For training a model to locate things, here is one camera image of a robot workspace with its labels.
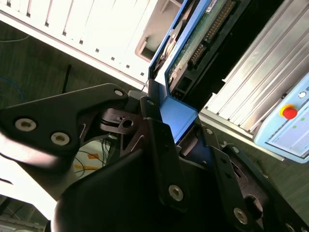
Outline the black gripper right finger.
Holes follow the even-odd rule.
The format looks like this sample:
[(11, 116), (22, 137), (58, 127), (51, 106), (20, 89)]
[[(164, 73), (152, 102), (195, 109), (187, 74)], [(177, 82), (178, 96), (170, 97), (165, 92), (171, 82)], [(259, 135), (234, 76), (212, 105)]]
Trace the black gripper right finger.
[(220, 148), (214, 132), (200, 129), (207, 167), (216, 176), (230, 232), (307, 232), (308, 225), (267, 178), (235, 147)]

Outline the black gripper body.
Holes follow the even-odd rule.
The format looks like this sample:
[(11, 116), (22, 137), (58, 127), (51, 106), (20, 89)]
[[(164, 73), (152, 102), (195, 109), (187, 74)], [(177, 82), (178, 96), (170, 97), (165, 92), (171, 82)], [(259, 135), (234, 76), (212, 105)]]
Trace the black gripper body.
[(205, 162), (211, 149), (194, 148), (180, 165), (188, 210), (163, 205), (146, 155), (134, 152), (71, 185), (57, 203), (56, 232), (237, 232)]

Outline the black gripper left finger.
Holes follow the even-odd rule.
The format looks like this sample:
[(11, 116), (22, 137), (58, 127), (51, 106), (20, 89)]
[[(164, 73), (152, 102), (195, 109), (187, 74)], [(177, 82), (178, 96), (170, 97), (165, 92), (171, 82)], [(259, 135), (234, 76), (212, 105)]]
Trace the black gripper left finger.
[(130, 102), (121, 88), (103, 84), (3, 109), (0, 153), (58, 174), (70, 168), (81, 146), (118, 133), (121, 152), (114, 163), (134, 152), (145, 154), (160, 202), (186, 211), (188, 190), (171, 129), (159, 109), (158, 89), (135, 105)]

